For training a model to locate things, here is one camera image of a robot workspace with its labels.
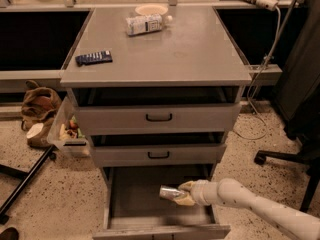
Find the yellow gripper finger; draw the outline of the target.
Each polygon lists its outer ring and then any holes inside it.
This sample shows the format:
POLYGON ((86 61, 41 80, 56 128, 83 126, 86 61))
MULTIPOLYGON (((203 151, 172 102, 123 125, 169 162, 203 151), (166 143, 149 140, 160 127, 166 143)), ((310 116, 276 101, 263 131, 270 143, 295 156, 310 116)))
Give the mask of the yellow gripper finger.
POLYGON ((182 191, 188 191, 190 192, 193 185, 195 184, 194 181, 188 181, 188 182, 185 182, 185 183, 182 183, 178 186, 178 189, 179 190, 182 190, 182 191))
POLYGON ((174 202, 181 206, 194 206, 195 201, 192 199, 190 195, 180 196, 174 199, 174 202))

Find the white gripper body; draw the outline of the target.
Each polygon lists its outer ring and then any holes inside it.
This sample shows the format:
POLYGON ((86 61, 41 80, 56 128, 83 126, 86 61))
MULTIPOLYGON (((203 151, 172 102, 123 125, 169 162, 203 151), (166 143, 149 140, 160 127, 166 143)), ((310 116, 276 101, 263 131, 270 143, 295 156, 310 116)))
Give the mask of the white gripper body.
POLYGON ((191 197, 196 204, 209 206, 213 203, 213 187, 214 185, 206 180, 196 181, 190 191, 191 197))

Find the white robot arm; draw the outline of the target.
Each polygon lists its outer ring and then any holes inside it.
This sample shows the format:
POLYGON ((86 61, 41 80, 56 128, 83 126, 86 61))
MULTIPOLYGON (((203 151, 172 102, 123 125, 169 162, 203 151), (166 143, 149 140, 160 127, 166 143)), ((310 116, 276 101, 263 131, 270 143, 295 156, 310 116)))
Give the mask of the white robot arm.
POLYGON ((173 200, 186 206, 220 205, 247 209, 292 240, 320 240, 319 218, 261 197, 231 178, 183 183, 173 200))

